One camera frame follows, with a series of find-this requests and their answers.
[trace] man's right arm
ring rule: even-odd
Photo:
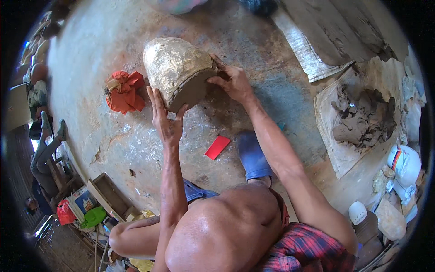
[[[243,69],[226,65],[216,55],[212,54],[212,57],[230,80],[212,77],[208,83],[221,86],[231,98],[244,106],[261,149],[285,187],[299,222],[325,232],[355,254],[357,240],[349,221],[328,203],[322,192],[307,177],[302,162],[287,138],[254,95]]]

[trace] red plastic bag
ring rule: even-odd
[[[59,217],[59,222],[61,225],[71,224],[76,220],[76,216],[68,207],[69,201],[62,200],[57,205],[57,216]]]

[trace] shirtless man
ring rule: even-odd
[[[308,179],[243,69],[212,57],[229,80],[212,77],[207,82],[240,102],[254,126],[255,132],[237,137],[247,182],[217,195],[183,181],[178,146],[187,107],[169,120],[160,91],[148,87],[153,125],[163,142],[161,216],[118,224],[110,246],[124,257],[155,259],[157,272],[353,271],[358,243],[351,224]],[[300,223],[288,222],[283,199],[270,189],[273,174]]]

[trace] finger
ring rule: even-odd
[[[151,86],[147,86],[147,93],[151,100],[151,106],[153,107],[153,116],[157,117],[156,101],[154,99],[153,89]]]
[[[189,108],[188,104],[184,104],[181,109],[177,112],[177,115],[175,116],[176,121],[183,121],[183,117],[185,112],[187,111],[187,108]]]
[[[207,83],[211,83],[211,84],[216,84],[221,86],[224,90],[227,87],[228,82],[225,81],[223,78],[221,77],[211,77],[207,79]]]
[[[153,88],[153,96],[154,96],[154,100],[155,100],[155,104],[156,104],[156,111],[157,111],[157,115],[160,118],[163,118],[166,116],[165,114],[165,107],[163,105],[163,100],[162,100],[162,96],[160,94],[160,90],[157,88]]]
[[[211,53],[211,58],[220,70],[228,72],[229,66],[225,62],[223,62],[216,54]]]

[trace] blue sandal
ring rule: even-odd
[[[186,193],[187,202],[191,202],[198,198],[211,198],[213,196],[219,195],[216,192],[209,191],[209,190],[203,190],[198,188],[195,184],[188,181],[187,179],[184,179],[184,192]]]
[[[273,171],[258,143],[253,131],[241,131],[237,134],[239,157],[246,170],[246,180],[269,176],[272,179]]]

